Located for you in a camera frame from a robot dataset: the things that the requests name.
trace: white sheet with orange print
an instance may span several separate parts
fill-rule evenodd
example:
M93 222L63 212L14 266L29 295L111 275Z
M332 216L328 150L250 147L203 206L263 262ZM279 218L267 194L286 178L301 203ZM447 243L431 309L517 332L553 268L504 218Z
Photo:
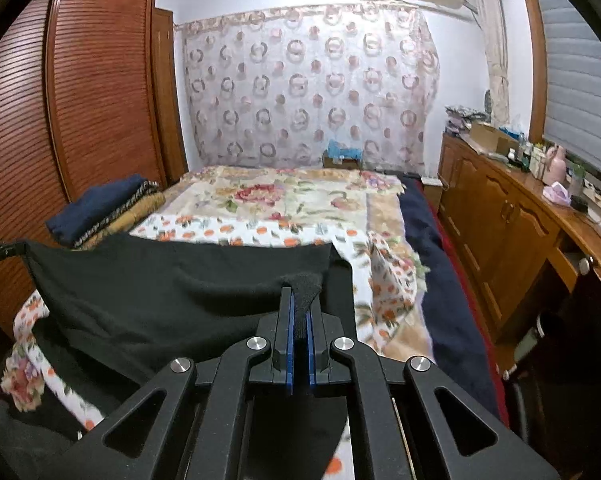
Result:
M396 256L383 237L359 232L343 224L317 224L300 226L286 221L239 221L229 218L170 216L154 214L136 227L135 236L193 243L227 245L253 245L268 247L293 247L300 244L332 243L338 253L352 267L354 309L357 338L379 354L391 345L399 333L404 339L402 348L411 348L411 354L426 355L433 359L431 338L425 328L420 300L425 292L425 271L418 255L411 251L407 258ZM90 430L103 420L100 411L71 389L53 370L32 334L37 319L49 316L44 301L34 292L14 321L14 354L8 360L4 390L11 393L15 402L23 402L22 385L14 384L9 363L23 363L34 374L31 382L39 390L44 384L53 391L60 402ZM406 345L404 327L411 329ZM25 409L35 409L33 405ZM349 425L343 431L335 456L325 472L325 477L348 479L354 477Z

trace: wooden wardrobe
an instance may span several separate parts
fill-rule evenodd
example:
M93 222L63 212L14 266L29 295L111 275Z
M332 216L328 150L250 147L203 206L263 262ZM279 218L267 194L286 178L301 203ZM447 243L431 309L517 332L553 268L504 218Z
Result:
M0 241L52 244L44 222L88 187L133 173L165 187L185 171L171 13L32 0L0 41ZM9 335L33 290L19 259L0 263Z

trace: red fabric edge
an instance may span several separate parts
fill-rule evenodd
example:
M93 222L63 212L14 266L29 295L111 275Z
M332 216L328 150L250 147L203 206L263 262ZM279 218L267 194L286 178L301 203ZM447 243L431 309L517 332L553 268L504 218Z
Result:
M441 240L443 241L443 250L447 257L450 259L452 266L454 267L454 271L456 272L456 276L458 276L459 282L461 282L461 286L463 288L463 292L465 293L465 297L467 298L467 303L469 305L469 309L471 310L471 315L474 317L474 322L481 332L481 336L483 341L485 342L485 349L487 350L487 363L489 365L489 373L492 376L492 382L494 383L494 389L497 393L497 405L498 405L498 413L500 414L501 421L503 425L509 428L509 414L507 413L507 406L505 404L505 388L503 387L503 382L497 373L497 361L494 354L494 345L490 340L489 336L483 330L483 327L480 322L478 307L476 305L476 301L474 299L474 295L469 287L469 283L467 281L467 276L465 275L465 270L461 265L461 261L458 258L458 254L456 254L456 250L452 245L452 241L450 240L447 232L440 219L438 218L437 212L434 210L432 205L427 202L429 208L432 211L432 215L434 215L434 219L436 220L436 227L438 229L439 234L441 235Z

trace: wooden desk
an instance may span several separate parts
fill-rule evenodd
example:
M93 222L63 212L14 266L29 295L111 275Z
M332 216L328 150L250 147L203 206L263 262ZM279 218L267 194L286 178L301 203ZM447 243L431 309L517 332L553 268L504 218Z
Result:
M461 139L447 136L439 173L446 188L441 219L476 293L482 296L495 340L502 340L505 329L518 323L507 333L516 340L538 314L542 301L530 306L523 300L547 264L571 292L578 260L591 255L601 281L598 227L586 215L545 199L542 181L478 155Z

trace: bed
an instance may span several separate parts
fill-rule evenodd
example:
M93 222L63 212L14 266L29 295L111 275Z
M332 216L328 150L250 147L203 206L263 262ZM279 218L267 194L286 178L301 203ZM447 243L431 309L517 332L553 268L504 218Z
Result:
M165 205L133 235L219 245L331 242L353 268L359 340L399 360L415 354L433 358L507 422L502 387L495 381L489 346L473 319L471 296L416 181L366 171L214 166L186 174L165 191L165 198ZM48 315L42 298L32 295L16 317L20 346L15 347L12 366L18 368L23 356L35 364L36 370L30 371L37 376L46 408L64 416L71 413L82 431L89 430L103 413L53 373L32 336L37 319ZM71 433L68 428L65 435ZM351 453L345 425L325 477L352 478Z

